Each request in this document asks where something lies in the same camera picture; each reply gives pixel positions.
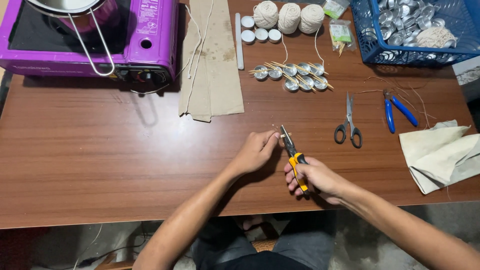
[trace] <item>ball of cotton twine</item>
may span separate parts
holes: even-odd
[[[321,6],[308,5],[301,10],[299,29],[306,34],[311,34],[322,26],[324,18],[325,13]]]
[[[445,27],[430,27],[417,36],[419,47],[428,48],[443,48],[451,39],[456,40],[456,37]]]
[[[278,8],[272,1],[263,1],[253,8],[253,19],[259,28],[272,28],[278,21]]]
[[[278,13],[278,29],[284,34],[297,30],[300,22],[300,7],[294,3],[283,5]]]

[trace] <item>pot handle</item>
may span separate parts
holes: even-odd
[[[78,32],[77,26],[75,25],[75,22],[73,21],[72,15],[69,13],[68,17],[70,17],[70,21],[72,22],[73,28],[75,29],[75,32],[78,36],[78,39],[80,40],[80,44],[82,44],[82,47],[85,51],[85,54],[88,57],[88,60],[90,61],[90,65],[92,66],[93,70],[95,71],[96,74],[100,76],[109,76],[115,71],[115,63],[113,62],[112,56],[110,54],[110,51],[108,50],[107,43],[105,42],[105,39],[103,38],[102,31],[100,30],[100,26],[98,26],[98,22],[96,21],[95,15],[93,14],[93,10],[90,9],[90,14],[93,17],[93,21],[95,22],[96,29],[98,30],[98,34],[100,35],[100,39],[102,40],[103,47],[105,48],[105,51],[107,52],[108,59],[110,60],[110,63],[112,64],[112,70],[108,73],[100,73],[95,67],[95,64],[92,61],[92,58],[90,57],[90,54],[87,51],[87,48],[85,47],[84,41],[82,40],[82,37],[80,36],[80,33]]]

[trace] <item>brand logo on stove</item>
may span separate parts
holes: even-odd
[[[17,66],[13,66],[14,68],[18,68],[18,69],[43,69],[43,70],[50,70],[50,68],[47,68],[47,67],[17,67]]]

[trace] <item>black scissor handle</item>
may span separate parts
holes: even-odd
[[[359,140],[360,140],[360,141],[359,141],[359,144],[357,144],[357,143],[355,142],[355,139],[354,139],[355,135],[357,135],[357,136],[359,137]],[[360,129],[358,129],[358,128],[354,128],[354,129],[353,129],[352,138],[350,138],[350,140],[352,141],[353,147],[355,147],[355,148],[360,148],[360,147],[361,147],[361,145],[362,145],[362,143],[363,143],[363,138],[362,138],[362,136],[361,136]]]
[[[338,140],[336,138],[336,135],[339,131],[342,133],[342,138],[340,140]],[[335,129],[335,134],[334,134],[335,142],[338,143],[338,144],[343,144],[346,137],[347,137],[347,134],[346,134],[346,130],[345,130],[345,125],[344,124],[338,125],[338,127],[336,127],[336,129]]]

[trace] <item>green label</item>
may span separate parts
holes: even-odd
[[[344,11],[345,9],[341,5],[333,1],[327,1],[324,6],[325,14],[334,19],[338,19]]]
[[[330,25],[330,32],[332,33],[333,41],[352,42],[350,38],[350,31],[345,25]]]

